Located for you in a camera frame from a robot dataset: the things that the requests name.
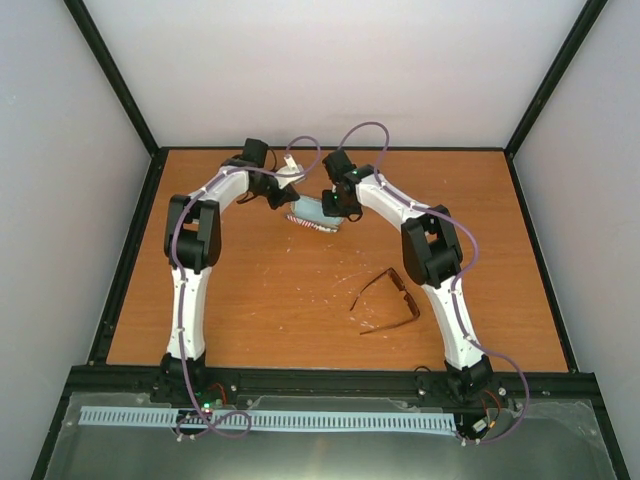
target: table surface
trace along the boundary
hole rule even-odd
[[[171,329],[173,287],[163,253],[172,195],[202,186],[237,151],[169,153],[131,277],[108,363],[157,365]],[[351,151],[372,163],[376,153]],[[310,165],[314,151],[295,151]],[[464,280],[480,341],[512,356],[526,371],[566,371],[533,251],[501,152],[392,151],[382,171],[413,198],[447,206],[480,245]],[[319,197],[330,183],[319,166],[296,186]],[[269,209],[264,198],[232,204],[222,216],[222,254],[209,280],[205,312],[206,363],[220,367],[444,369],[444,347],[426,295],[402,266],[400,234],[365,210],[338,233],[320,233]],[[471,243],[458,232],[466,264]],[[370,325],[404,319],[408,308],[393,284],[377,282],[349,307],[377,273],[394,267],[421,311],[417,322],[360,335]],[[510,370],[499,359],[496,370]]]

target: white cable tray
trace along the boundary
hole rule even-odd
[[[79,425],[118,427],[174,427],[187,409],[139,407],[82,407]],[[234,410],[214,411],[214,422]],[[450,413],[301,412],[247,410],[251,430],[262,432],[408,432],[453,435],[455,423]],[[203,428],[194,414],[181,428]],[[247,419],[233,415],[218,426],[224,430],[244,430]]]

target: black joint housing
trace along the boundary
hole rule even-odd
[[[432,210],[449,216],[449,210],[438,205]],[[442,281],[460,273],[462,249],[452,223],[425,213],[409,218],[400,226],[402,259],[407,274],[418,285],[440,288]],[[426,234],[435,235],[428,241]]]
[[[176,224],[191,198],[186,195],[174,195],[169,201],[167,228],[164,236],[164,254],[172,267],[176,264],[171,255],[171,243]],[[188,230],[185,224],[198,220],[197,230]],[[177,243],[177,256],[180,263],[192,269],[196,274],[202,269],[215,265],[222,250],[220,227],[220,204],[215,200],[197,201],[180,226]]]
[[[458,402],[465,402],[470,395],[473,395],[487,386],[493,376],[493,369],[489,357],[482,355],[481,360],[470,367],[462,370],[444,362],[449,374],[447,385],[451,396]]]
[[[362,216],[362,205],[356,195],[356,185],[373,173],[371,165],[358,168],[343,149],[330,153],[322,160],[335,191],[322,191],[322,213],[327,217],[349,218]]]
[[[269,145],[262,140],[247,138],[244,142],[242,153],[225,160],[222,165],[264,168],[268,151]],[[248,191],[255,196],[265,197],[272,210],[281,207],[285,203],[295,202],[300,199],[300,195],[293,188],[293,185],[289,184],[284,188],[280,188],[278,180],[274,176],[261,172],[249,171]]]
[[[262,140],[247,138],[242,148],[242,159],[253,163],[257,167],[264,168],[268,151],[269,145]]]
[[[196,391],[203,390],[206,386],[206,365],[205,353],[199,358],[187,359],[187,374]],[[184,372],[182,371],[182,360],[174,358],[169,352],[165,353],[160,361],[160,369],[163,377],[170,383],[184,385]]]
[[[322,160],[322,164],[329,174],[331,183],[334,185],[340,183],[345,174],[357,168],[355,163],[351,163],[347,153],[342,148],[327,155]]]

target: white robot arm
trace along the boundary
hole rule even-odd
[[[184,224],[181,225],[176,245],[177,255],[184,269],[184,278],[171,258],[171,243],[178,218],[191,198],[200,191],[189,195],[174,195],[171,198],[164,250],[172,266],[174,301],[171,336],[167,353],[161,362],[161,367],[166,374],[171,375],[173,372],[182,375],[179,362],[181,358],[179,315],[182,317],[182,337],[189,368],[194,371],[204,368],[205,299],[209,277],[213,265],[218,261],[222,247],[220,223],[222,212],[235,198],[247,192],[266,197],[272,209],[299,198],[292,184],[303,180],[304,176],[301,173],[302,166],[296,164],[291,155],[285,155],[285,166],[278,170],[279,174],[286,174],[286,177],[273,177],[255,170],[242,169],[243,167],[263,168],[267,150],[266,143],[247,139],[243,153],[223,164],[217,174],[220,181],[200,195],[193,205],[184,224],[195,224],[197,230],[187,229]]]
[[[383,175],[380,175],[379,178],[383,182],[386,182]],[[395,187],[391,186],[388,182],[386,183],[388,188],[395,189]],[[414,202],[413,199],[407,197],[404,193],[397,189],[395,190],[398,195],[401,195],[408,200],[407,203],[428,208],[428,205]],[[408,219],[417,218],[423,215],[422,212],[407,207],[405,204],[400,203],[396,198],[385,192],[373,175],[368,175],[363,178],[360,183],[356,184],[356,196],[362,206],[369,207],[380,214],[398,231],[400,231],[401,226]],[[464,338],[464,334],[458,325],[456,313],[453,309],[453,302],[451,300],[451,282],[453,281],[453,278],[454,277],[451,276],[442,280],[439,288],[435,288],[427,283],[422,284],[421,288],[429,297],[436,320],[438,321],[440,333],[444,340],[445,359],[449,365],[458,370],[462,370],[465,367],[471,367],[481,361],[482,352]],[[462,289],[461,282],[458,282],[456,288],[458,290]],[[461,294],[458,299],[458,306],[466,331],[471,339],[477,342],[478,339],[473,331],[469,312],[464,302],[464,297]]]

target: cable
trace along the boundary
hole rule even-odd
[[[422,213],[427,213],[429,215],[432,215],[434,217],[437,217],[441,220],[444,220],[446,222],[451,223],[452,225],[454,225],[455,227],[459,228],[460,230],[462,230],[464,232],[464,234],[469,237],[469,240],[471,241],[471,245],[473,246],[473,257],[471,259],[471,261],[469,262],[469,264],[464,267],[462,270],[460,270],[460,273],[458,273],[453,281],[451,282],[451,299],[453,301],[453,309],[455,311],[456,314],[456,319],[458,321],[458,326],[460,327],[460,331],[462,332],[462,335],[467,339],[467,341],[473,345],[474,347],[476,347],[478,350],[480,350],[481,352],[492,356],[492,357],[497,357],[497,358],[501,358],[503,360],[506,360],[509,364],[511,364],[511,366],[515,369],[515,371],[518,373],[518,376],[520,377],[520,380],[522,380],[522,385],[524,387],[524,395],[525,395],[525,402],[524,402],[524,406],[522,407],[522,411],[520,416],[516,419],[515,423],[511,426],[511,428],[509,428],[507,431],[503,432],[502,434],[493,437],[489,440],[484,440],[482,443],[483,444],[491,444],[491,443],[495,443],[498,440],[501,440],[509,435],[511,435],[522,423],[522,420],[524,420],[524,417],[527,413],[527,410],[529,408],[529,401],[530,401],[530,392],[529,392],[529,383],[527,382],[526,377],[524,376],[524,372],[522,371],[522,369],[518,366],[518,364],[508,355],[505,355],[503,353],[499,353],[499,352],[495,352],[493,350],[490,350],[488,348],[483,347],[482,345],[480,345],[480,343],[478,343],[477,341],[473,340],[470,335],[469,332],[467,331],[467,329],[464,326],[464,323],[462,321],[462,315],[460,314],[460,306],[458,305],[458,292],[456,291],[456,285],[458,284],[458,282],[460,280],[462,280],[462,277],[464,277],[469,270],[471,270],[471,268],[474,267],[474,265],[477,263],[478,261],[478,242],[476,241],[475,237],[473,236],[473,234],[469,231],[469,229],[467,229],[467,227],[465,227],[463,224],[461,224],[459,221],[455,220],[454,218],[445,215],[443,213],[440,212],[436,212],[435,210],[432,210],[428,207],[424,207],[421,205],[414,205],[411,201],[408,201],[406,198],[404,198],[402,195],[400,195],[399,193],[395,192],[393,189],[389,188],[387,186],[387,183],[384,182],[379,175],[379,167],[380,164],[382,163],[382,160],[384,159],[385,154],[387,153],[387,150],[389,148],[389,140],[390,140],[390,135],[389,135],[389,129],[387,129],[386,126],[384,126],[382,123],[380,122],[363,122],[360,123],[358,125],[356,125],[355,127],[353,127],[351,130],[349,130],[347,132],[347,134],[344,136],[344,138],[342,139],[342,141],[340,142],[340,146],[338,148],[342,148],[342,146],[344,145],[344,143],[347,141],[347,139],[356,131],[359,130],[362,127],[366,127],[369,125],[373,125],[373,126],[377,126],[380,127],[382,129],[382,131],[385,134],[385,142],[384,142],[384,146],[382,147],[382,150],[380,151],[380,153],[378,154],[378,158],[376,159],[376,162],[373,165],[373,175],[376,179],[376,182],[378,182],[378,184],[380,185],[380,187],[387,192],[389,195],[391,195],[393,198],[395,198],[396,200],[398,200],[400,203],[402,203],[403,205],[412,208],[414,210],[417,210],[419,212]]]
[[[486,393],[487,395],[489,395],[493,401],[496,404],[496,408],[498,409],[498,415],[500,415],[500,411],[502,410],[502,406],[500,405],[500,400],[498,400],[498,397],[495,396],[494,393],[491,392],[491,390],[483,390],[484,393]]]
[[[491,417],[489,416],[489,410],[487,409],[487,403],[484,401],[484,398],[480,399],[480,403],[482,403],[482,410],[484,411],[484,416],[487,417],[487,426],[491,428]]]
[[[214,383],[211,385],[208,390],[213,390],[214,388],[220,389],[221,397],[222,397],[222,405],[227,404],[227,394],[224,392],[224,387],[220,383]]]
[[[278,156],[276,155],[276,151],[269,147],[269,151],[271,152],[271,155],[273,155],[273,168],[271,169],[272,172],[275,172],[278,170]]]
[[[308,136],[308,135],[301,135],[299,137],[294,138],[293,140],[291,140],[291,142],[289,142],[289,145],[287,145],[287,148],[285,150],[285,153],[288,153],[289,150],[291,149],[291,147],[293,145],[295,145],[297,142],[299,142],[300,140],[310,140],[312,141],[317,149],[317,155],[316,155],[316,159],[313,161],[313,163],[311,164],[311,166],[307,169],[302,170],[302,172],[299,173],[277,173],[277,172],[272,172],[270,170],[267,170],[265,168],[259,168],[259,167],[235,167],[235,168],[230,168],[229,170],[226,170],[224,173],[222,174],[218,174],[215,177],[213,177],[211,180],[209,180],[200,190],[198,190],[197,193],[195,193],[189,200],[189,202],[187,203],[187,205],[184,207],[184,209],[182,210],[182,213],[180,214],[180,216],[178,217],[178,220],[176,222],[176,226],[173,230],[173,238],[171,239],[171,260],[173,261],[173,263],[176,265],[176,268],[180,271],[180,291],[178,293],[178,325],[177,325],[177,330],[178,330],[178,345],[180,347],[180,363],[182,365],[182,373],[184,375],[184,382],[185,382],[185,386],[187,388],[187,393],[189,395],[189,399],[191,400],[191,403],[194,407],[194,410],[196,411],[196,413],[198,414],[198,416],[200,417],[200,419],[202,420],[202,423],[207,427],[206,430],[204,430],[203,432],[200,432],[200,434],[204,434],[204,433],[208,433],[208,432],[213,432],[216,433],[220,436],[226,437],[226,438],[242,438],[245,435],[247,435],[249,433],[249,431],[251,430],[251,416],[242,411],[242,410],[237,410],[237,411],[233,411],[233,412],[229,412],[226,413],[220,417],[218,417],[218,419],[216,419],[216,421],[214,421],[213,423],[209,422],[209,419],[207,418],[206,414],[202,411],[202,409],[200,408],[200,405],[198,404],[198,400],[196,398],[195,392],[193,390],[193,385],[191,384],[191,379],[189,378],[189,372],[187,369],[187,354],[186,354],[186,347],[185,347],[185,341],[184,341],[184,327],[183,327],[183,310],[184,310],[184,292],[185,292],[185,284],[187,281],[187,276],[186,276],[186,272],[184,269],[184,265],[182,265],[182,263],[180,262],[180,259],[178,258],[178,236],[180,235],[180,229],[182,228],[182,225],[184,224],[184,221],[187,217],[187,215],[189,214],[189,212],[191,211],[191,209],[193,208],[193,206],[196,204],[196,202],[198,200],[200,200],[200,198],[209,191],[209,189],[211,189],[212,187],[214,187],[218,182],[220,182],[223,178],[225,178],[228,175],[231,175],[233,173],[236,172],[240,172],[240,171],[250,171],[250,172],[260,172],[260,173],[264,173],[265,175],[271,175],[274,177],[283,177],[283,178],[291,178],[291,177],[298,177],[298,176],[306,176],[311,170],[313,170],[316,165],[320,162],[320,159],[322,158],[322,149],[320,147],[320,143],[313,137]],[[247,429],[244,430],[243,432],[239,433],[239,434],[235,434],[235,435],[230,435],[226,432],[221,431],[220,429],[218,429],[218,425],[220,425],[220,423],[222,423],[224,420],[226,420],[227,418],[233,416],[233,415],[241,415],[243,417],[245,417],[247,419]]]

